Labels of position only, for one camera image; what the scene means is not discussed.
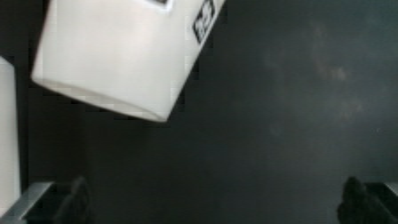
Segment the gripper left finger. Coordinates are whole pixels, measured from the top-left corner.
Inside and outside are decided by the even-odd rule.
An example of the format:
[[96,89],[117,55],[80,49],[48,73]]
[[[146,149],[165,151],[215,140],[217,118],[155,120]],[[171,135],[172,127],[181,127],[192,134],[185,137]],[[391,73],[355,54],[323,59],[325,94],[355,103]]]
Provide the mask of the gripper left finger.
[[0,224],[94,224],[85,178],[35,182],[0,216]]

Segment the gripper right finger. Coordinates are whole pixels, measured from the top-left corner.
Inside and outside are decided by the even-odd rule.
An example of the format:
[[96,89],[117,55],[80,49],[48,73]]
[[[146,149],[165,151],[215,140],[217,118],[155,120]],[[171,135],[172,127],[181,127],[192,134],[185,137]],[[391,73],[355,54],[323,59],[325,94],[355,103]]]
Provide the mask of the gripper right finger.
[[398,182],[346,179],[338,221],[339,224],[398,224]]

